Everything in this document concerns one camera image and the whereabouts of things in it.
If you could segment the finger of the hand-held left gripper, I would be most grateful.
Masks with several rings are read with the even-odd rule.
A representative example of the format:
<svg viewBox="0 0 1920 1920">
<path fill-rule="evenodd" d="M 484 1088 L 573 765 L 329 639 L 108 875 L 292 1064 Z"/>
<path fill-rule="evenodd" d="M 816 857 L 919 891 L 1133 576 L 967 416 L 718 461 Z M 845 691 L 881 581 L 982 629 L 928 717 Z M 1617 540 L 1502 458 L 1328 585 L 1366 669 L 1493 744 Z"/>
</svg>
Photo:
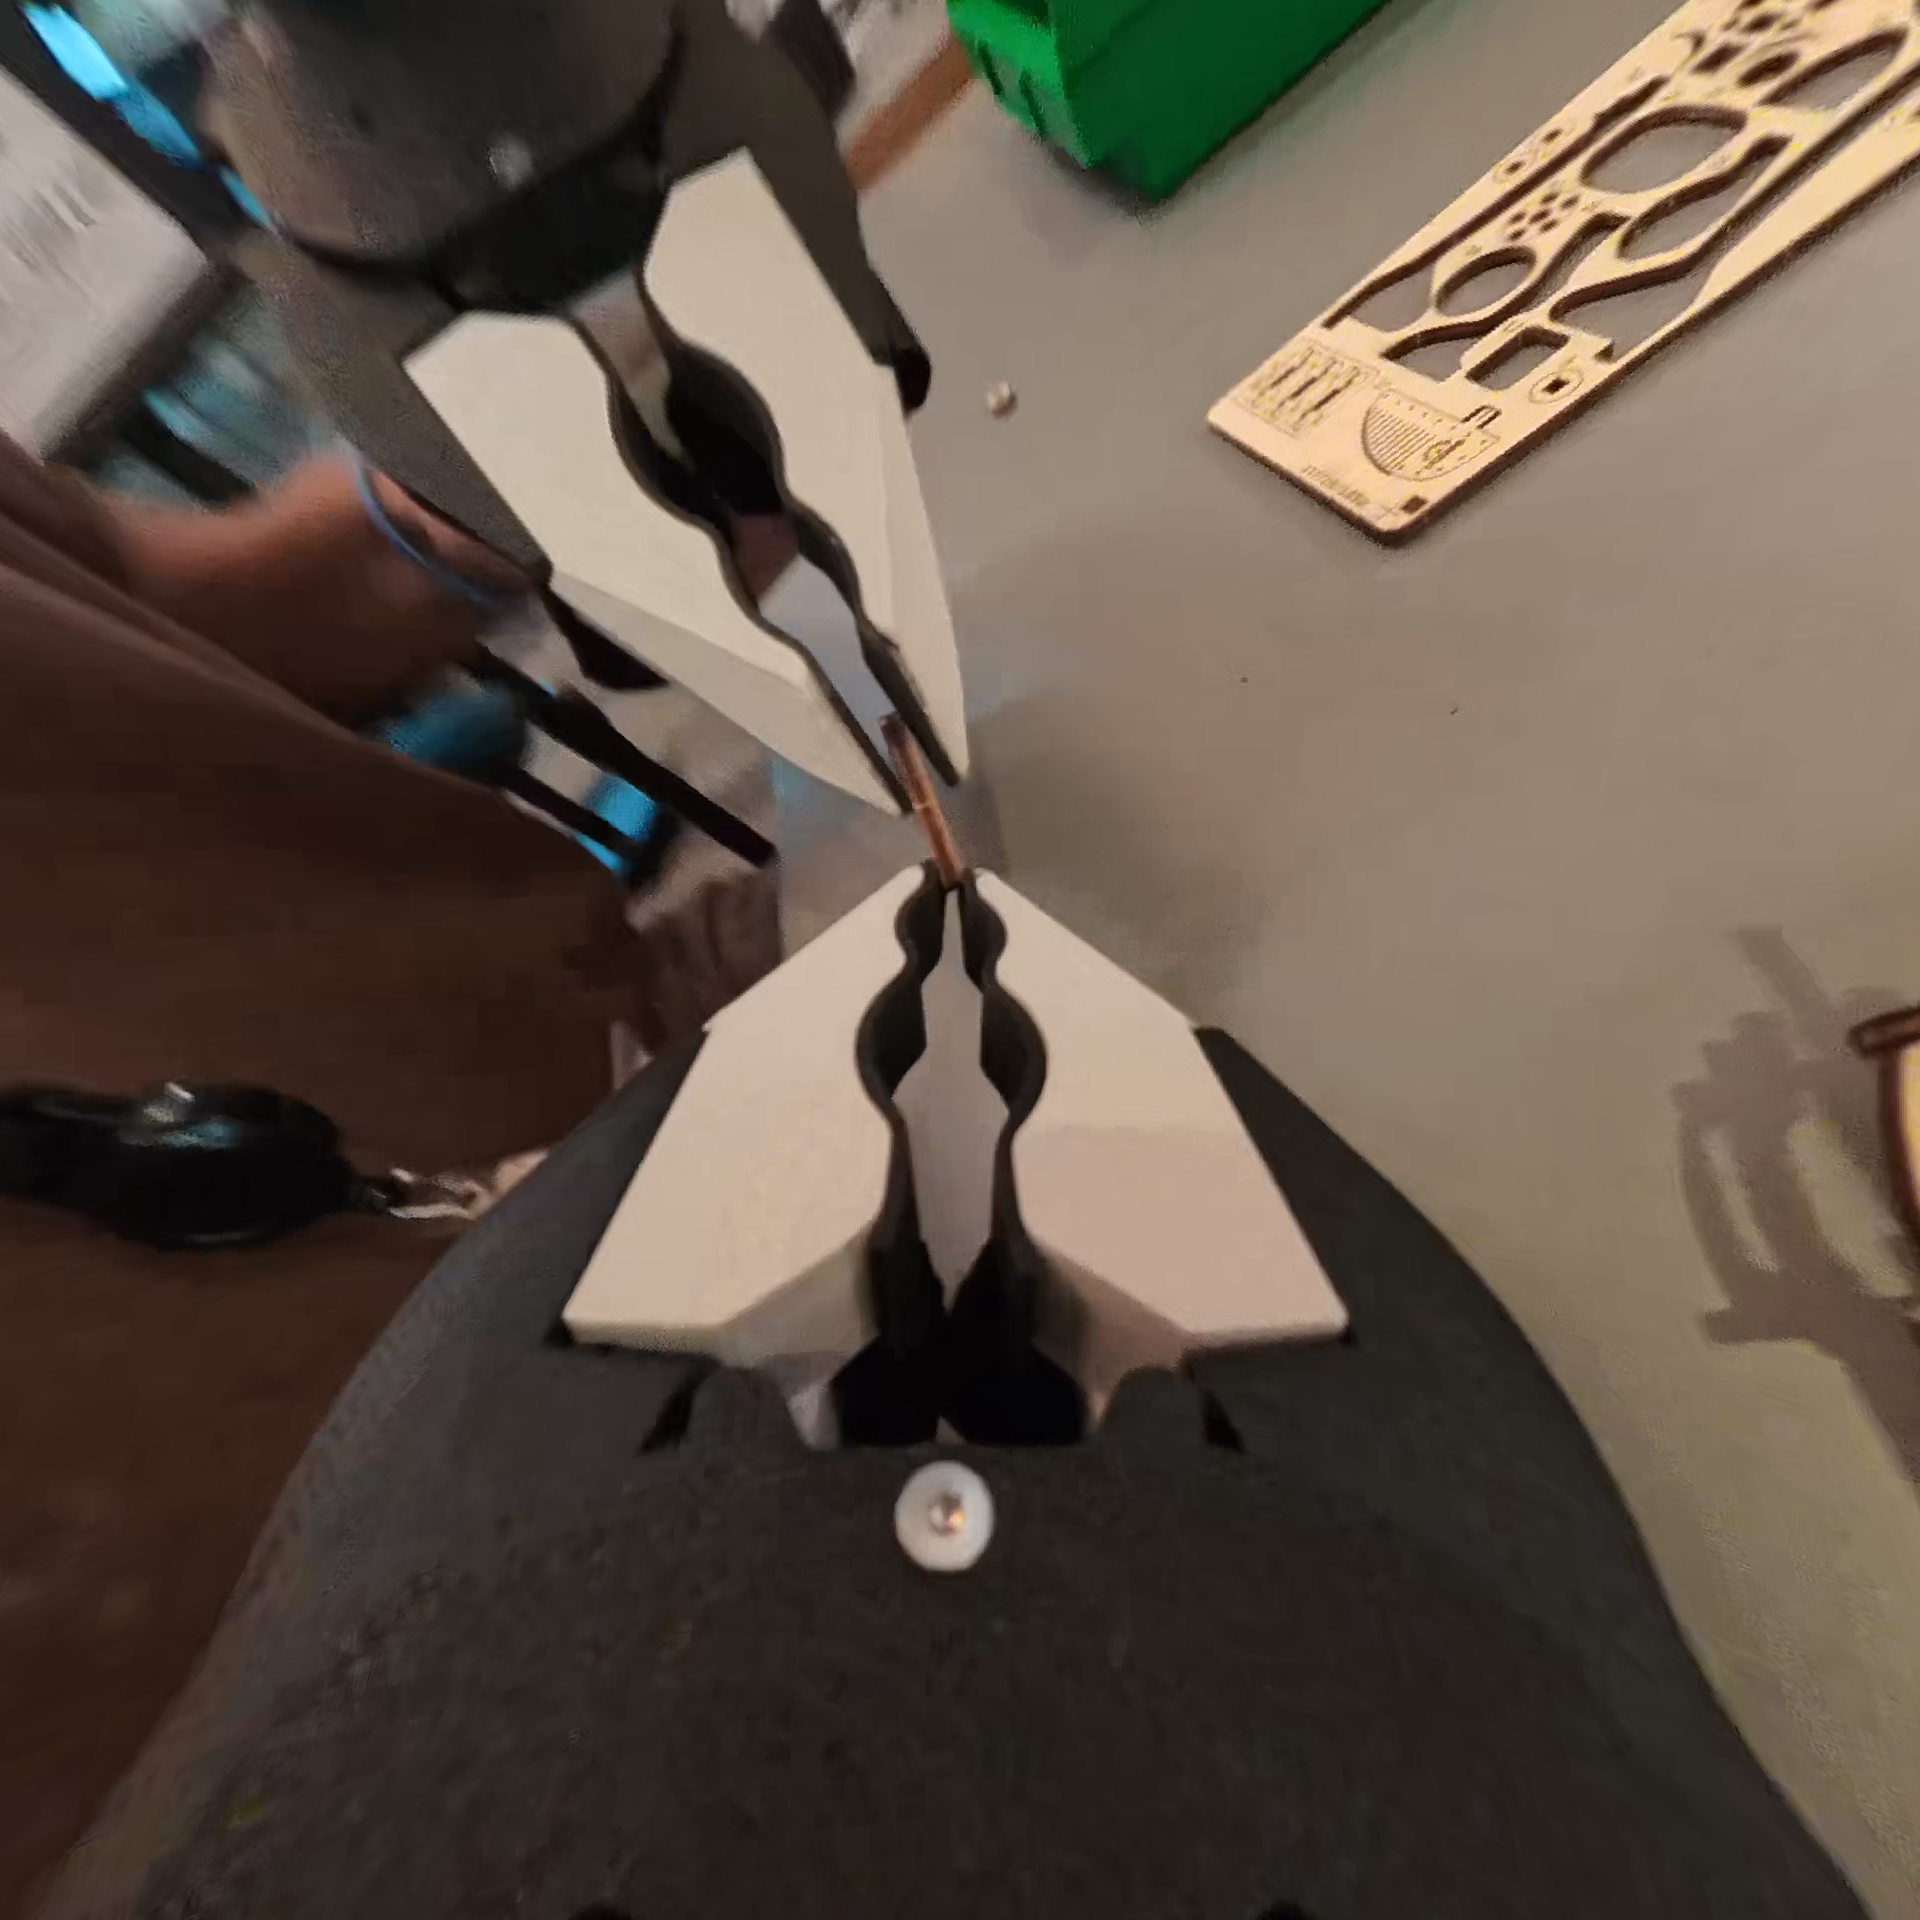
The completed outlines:
<svg viewBox="0 0 1920 1920">
<path fill-rule="evenodd" d="M 401 369 L 532 537 L 564 608 L 806 777 L 904 815 L 896 776 L 806 650 L 750 603 L 718 532 L 643 484 L 624 394 L 571 321 L 469 314 Z"/>
<path fill-rule="evenodd" d="M 727 396 L 925 765 L 959 784 L 961 666 L 896 376 L 872 359 L 755 155 L 667 191 L 640 292 L 673 371 L 696 369 Z"/>
</svg>

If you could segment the green plastic bin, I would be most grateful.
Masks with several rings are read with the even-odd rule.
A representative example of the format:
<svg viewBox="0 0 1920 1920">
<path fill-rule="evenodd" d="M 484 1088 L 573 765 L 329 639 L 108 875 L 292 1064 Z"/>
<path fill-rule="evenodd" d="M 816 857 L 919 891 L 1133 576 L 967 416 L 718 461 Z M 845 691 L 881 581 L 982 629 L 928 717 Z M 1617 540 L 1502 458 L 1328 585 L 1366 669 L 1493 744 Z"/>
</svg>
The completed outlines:
<svg viewBox="0 0 1920 1920">
<path fill-rule="evenodd" d="M 1163 202 L 1379 3 L 948 3 L 972 69 L 1031 138 Z"/>
</svg>

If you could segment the wooden parts sheet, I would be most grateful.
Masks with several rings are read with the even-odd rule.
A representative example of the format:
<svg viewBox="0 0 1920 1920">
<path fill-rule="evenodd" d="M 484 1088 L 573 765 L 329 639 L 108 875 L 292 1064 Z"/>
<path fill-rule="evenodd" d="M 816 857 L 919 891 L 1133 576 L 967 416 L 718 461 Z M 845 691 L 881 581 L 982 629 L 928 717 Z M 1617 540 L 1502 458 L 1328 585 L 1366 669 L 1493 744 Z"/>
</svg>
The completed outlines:
<svg viewBox="0 0 1920 1920">
<path fill-rule="evenodd" d="M 1913 3 L 1683 4 L 1206 423 L 1414 537 L 1915 157 Z"/>
</svg>

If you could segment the wooden mechanical model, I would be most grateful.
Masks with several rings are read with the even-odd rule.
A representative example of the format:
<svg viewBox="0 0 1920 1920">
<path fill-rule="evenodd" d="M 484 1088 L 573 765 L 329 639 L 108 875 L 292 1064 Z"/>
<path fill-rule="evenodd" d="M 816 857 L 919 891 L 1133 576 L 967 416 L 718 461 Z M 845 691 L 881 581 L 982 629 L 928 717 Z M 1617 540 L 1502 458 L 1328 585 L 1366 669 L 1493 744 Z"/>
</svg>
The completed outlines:
<svg viewBox="0 0 1920 1920">
<path fill-rule="evenodd" d="M 1917 1250 L 1917 1008 L 1860 1023 L 1851 1048 L 1876 1075 L 1878 1140 L 1889 1202 L 1910 1249 Z"/>
</svg>

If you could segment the oval wooden disc part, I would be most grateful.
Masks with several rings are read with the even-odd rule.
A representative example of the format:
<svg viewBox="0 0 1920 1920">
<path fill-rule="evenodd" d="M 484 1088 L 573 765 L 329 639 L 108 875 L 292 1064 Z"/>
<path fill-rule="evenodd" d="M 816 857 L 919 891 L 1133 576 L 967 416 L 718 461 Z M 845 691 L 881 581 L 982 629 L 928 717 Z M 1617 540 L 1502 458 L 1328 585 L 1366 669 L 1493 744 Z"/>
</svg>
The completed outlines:
<svg viewBox="0 0 1920 1920">
<path fill-rule="evenodd" d="M 969 865 L 947 821 L 936 784 L 928 773 L 920 747 L 907 723 L 896 712 L 889 712 L 881 717 L 880 736 L 889 762 L 894 764 L 904 809 L 928 842 L 929 866 L 940 875 L 944 891 L 952 895 L 965 884 Z"/>
</svg>

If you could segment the blue wristband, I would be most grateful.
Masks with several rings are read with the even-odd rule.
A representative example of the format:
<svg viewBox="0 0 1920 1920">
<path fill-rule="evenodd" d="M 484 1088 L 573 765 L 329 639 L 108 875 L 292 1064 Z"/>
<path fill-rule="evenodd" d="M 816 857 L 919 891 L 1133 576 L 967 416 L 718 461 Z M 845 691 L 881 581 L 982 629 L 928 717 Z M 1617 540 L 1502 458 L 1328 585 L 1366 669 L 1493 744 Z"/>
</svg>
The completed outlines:
<svg viewBox="0 0 1920 1920">
<path fill-rule="evenodd" d="M 357 451 L 350 453 L 348 467 L 364 517 L 400 561 L 408 563 L 416 572 L 431 581 L 438 592 L 456 597 L 472 608 L 499 612 L 511 603 L 515 597 L 510 592 L 501 592 L 486 584 L 469 578 L 460 570 L 446 565 L 433 549 L 413 540 L 413 535 L 408 535 L 381 503 L 376 475 Z"/>
</svg>

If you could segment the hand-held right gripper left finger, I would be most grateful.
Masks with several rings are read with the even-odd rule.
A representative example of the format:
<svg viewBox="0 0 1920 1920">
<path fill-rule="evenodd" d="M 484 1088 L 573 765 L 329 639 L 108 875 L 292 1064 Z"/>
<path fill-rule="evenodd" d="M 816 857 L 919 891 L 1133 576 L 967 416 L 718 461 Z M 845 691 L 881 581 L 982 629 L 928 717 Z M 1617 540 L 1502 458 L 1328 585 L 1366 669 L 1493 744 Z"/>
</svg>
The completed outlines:
<svg viewBox="0 0 1920 1920">
<path fill-rule="evenodd" d="M 911 916 L 944 939 L 944 884 L 900 872 L 716 1016 L 563 1327 L 584 1349 L 710 1361 L 782 1395 L 831 1450 L 831 1379 L 877 1336 L 872 1231 L 896 1171 L 894 1083 L 857 1037 L 899 983 L 920 1003 Z"/>
</svg>

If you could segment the black stand legs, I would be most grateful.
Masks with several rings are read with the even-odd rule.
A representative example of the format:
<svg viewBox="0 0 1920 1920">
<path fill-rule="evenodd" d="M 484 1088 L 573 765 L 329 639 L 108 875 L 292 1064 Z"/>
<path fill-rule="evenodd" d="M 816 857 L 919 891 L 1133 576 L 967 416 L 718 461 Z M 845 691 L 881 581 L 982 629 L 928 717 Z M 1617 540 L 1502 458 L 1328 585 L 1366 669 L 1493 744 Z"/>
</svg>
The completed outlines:
<svg viewBox="0 0 1920 1920">
<path fill-rule="evenodd" d="M 647 796 L 660 811 L 709 837 L 757 872 L 777 863 L 777 847 L 692 783 L 629 740 L 598 705 L 576 688 L 545 688 L 510 664 L 489 659 L 479 682 L 503 687 L 520 723 L 566 753 Z"/>
</svg>

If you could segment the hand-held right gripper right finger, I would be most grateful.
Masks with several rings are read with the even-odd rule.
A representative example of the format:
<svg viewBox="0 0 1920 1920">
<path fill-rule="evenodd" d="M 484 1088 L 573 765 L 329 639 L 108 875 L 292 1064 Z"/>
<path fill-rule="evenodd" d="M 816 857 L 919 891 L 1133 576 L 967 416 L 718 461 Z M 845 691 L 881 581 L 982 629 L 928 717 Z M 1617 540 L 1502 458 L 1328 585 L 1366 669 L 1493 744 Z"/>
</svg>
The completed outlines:
<svg viewBox="0 0 1920 1920">
<path fill-rule="evenodd" d="M 975 877 L 981 1007 L 1039 1041 L 1013 1121 L 1035 1347 L 1099 1421 L 1132 1373 L 1333 1343 L 1350 1315 L 1189 1018 L 1004 877 Z"/>
</svg>

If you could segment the framed marker sign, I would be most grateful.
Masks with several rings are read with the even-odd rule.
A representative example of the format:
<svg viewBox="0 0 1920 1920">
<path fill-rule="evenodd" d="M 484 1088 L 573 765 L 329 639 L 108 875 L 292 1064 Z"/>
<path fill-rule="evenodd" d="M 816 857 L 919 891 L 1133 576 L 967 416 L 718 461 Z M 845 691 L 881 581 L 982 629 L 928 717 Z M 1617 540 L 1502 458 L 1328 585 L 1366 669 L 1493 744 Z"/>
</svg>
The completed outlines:
<svg viewBox="0 0 1920 1920">
<path fill-rule="evenodd" d="M 188 232 L 3 77 L 3 428 L 52 453 L 215 276 Z"/>
</svg>

